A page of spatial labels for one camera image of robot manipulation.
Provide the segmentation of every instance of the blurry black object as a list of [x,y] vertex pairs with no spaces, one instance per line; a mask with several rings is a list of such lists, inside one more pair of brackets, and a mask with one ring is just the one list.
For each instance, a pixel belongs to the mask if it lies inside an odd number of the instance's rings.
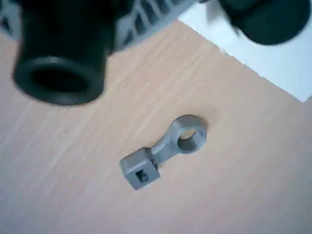
[[252,41],[278,45],[296,37],[310,17],[310,0],[220,0],[232,24]]
[[[0,0],[15,2],[19,31],[13,71],[18,88],[35,99],[77,105],[104,89],[109,55],[140,43],[196,0]],[[232,24],[250,39],[276,45],[297,36],[310,17],[309,0],[220,0]]]

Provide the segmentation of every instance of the black tube opening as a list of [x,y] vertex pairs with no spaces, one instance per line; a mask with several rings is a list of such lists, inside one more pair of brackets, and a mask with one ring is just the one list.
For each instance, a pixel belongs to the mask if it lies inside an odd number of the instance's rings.
[[56,93],[85,93],[88,91],[87,81],[80,75],[59,69],[36,70],[30,79],[38,88]]
[[22,4],[22,32],[13,70],[20,90],[63,106],[85,104],[101,95],[114,25],[106,22],[98,3]]

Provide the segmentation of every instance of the wood grain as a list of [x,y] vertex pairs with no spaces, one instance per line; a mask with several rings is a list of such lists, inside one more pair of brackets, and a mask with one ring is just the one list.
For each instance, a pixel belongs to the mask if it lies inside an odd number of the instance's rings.
[[[0,37],[1,234],[310,234],[312,100],[300,103],[187,26],[110,58],[105,95],[59,108],[12,85]],[[119,161],[182,114],[206,145],[134,191]]]

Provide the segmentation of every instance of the white surface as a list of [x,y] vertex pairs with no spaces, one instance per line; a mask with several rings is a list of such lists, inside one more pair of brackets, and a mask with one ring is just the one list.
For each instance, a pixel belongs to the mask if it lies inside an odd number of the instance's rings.
[[295,39],[279,46],[261,46],[231,27],[217,0],[195,4],[179,19],[298,100],[304,102],[311,96],[311,20]]

